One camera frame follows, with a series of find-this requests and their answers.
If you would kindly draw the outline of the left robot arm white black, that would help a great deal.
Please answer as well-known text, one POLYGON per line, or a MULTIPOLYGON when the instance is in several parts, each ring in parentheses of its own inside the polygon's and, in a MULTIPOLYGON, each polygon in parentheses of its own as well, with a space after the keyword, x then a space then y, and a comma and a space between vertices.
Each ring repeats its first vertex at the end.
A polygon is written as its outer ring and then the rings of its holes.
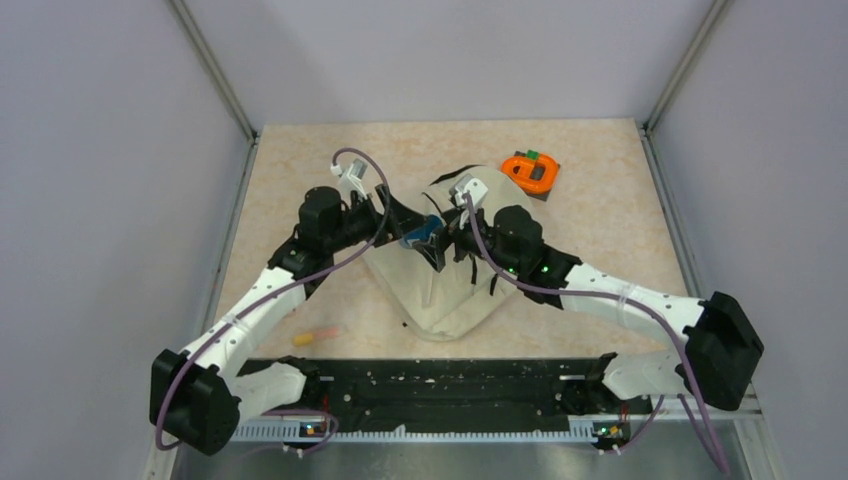
POLYGON ((317 407, 321 388, 297 367, 276 362, 251 374, 241 369, 284 317, 343 268, 336 253, 358 245, 364 254, 426 226, 427 216, 398 202, 387 186, 378 186, 377 194, 382 212, 359 193, 345 201, 333 187, 307 191, 292 235, 237 304, 180 351, 165 349, 155 358, 149 418, 159 449, 169 449, 164 437, 171 435, 175 446, 213 455, 247 420, 284 405, 302 414, 317 407))

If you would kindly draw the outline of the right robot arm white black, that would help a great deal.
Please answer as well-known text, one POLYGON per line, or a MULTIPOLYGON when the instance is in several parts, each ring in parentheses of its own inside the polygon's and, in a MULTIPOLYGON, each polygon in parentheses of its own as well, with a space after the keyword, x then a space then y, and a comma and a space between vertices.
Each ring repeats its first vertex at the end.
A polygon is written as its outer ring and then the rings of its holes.
POLYGON ((594 315, 666 343, 665 351, 603 360, 600 376, 586 385, 589 404, 600 412, 637 396, 686 393, 701 404, 736 411, 764 353, 735 297, 720 291, 707 299, 676 296, 603 273, 546 244, 541 224, 518 205, 498 210, 491 224, 483 210, 429 215, 401 243, 437 271, 445 267, 449 248, 458 260, 474 255, 538 304, 594 315))

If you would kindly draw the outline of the blue glue bottle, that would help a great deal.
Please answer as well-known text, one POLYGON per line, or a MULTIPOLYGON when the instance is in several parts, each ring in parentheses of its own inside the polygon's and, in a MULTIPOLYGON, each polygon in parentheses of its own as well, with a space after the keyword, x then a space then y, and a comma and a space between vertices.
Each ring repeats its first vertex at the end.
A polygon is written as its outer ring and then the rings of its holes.
POLYGON ((406 249, 413 249, 419 243, 428 243, 431 235, 436 229, 443 226, 442 219, 437 215, 427 215, 424 223, 405 233, 400 239, 400 245, 406 249))

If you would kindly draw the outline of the beige canvas student bag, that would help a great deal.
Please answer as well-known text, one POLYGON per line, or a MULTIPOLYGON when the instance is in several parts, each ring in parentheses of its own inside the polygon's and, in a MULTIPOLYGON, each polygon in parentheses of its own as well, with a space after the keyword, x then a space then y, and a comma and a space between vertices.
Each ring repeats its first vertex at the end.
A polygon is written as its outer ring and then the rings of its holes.
MULTIPOLYGON (((446 213, 453 205, 449 190, 464 175, 471 175, 488 188, 482 209, 486 223, 493 225, 495 213, 503 207, 519 205, 533 212, 531 199, 505 174, 488 166, 471 166, 455 178, 434 185, 401 190, 397 198, 406 207, 424 214, 437 214, 435 204, 446 213)), ((387 295, 402 324, 420 339, 430 342, 454 341, 483 322, 510 296, 516 287, 496 280, 485 260, 469 256, 454 262, 449 248, 446 266, 436 272, 422 255, 392 243, 365 255, 365 262, 387 295)))

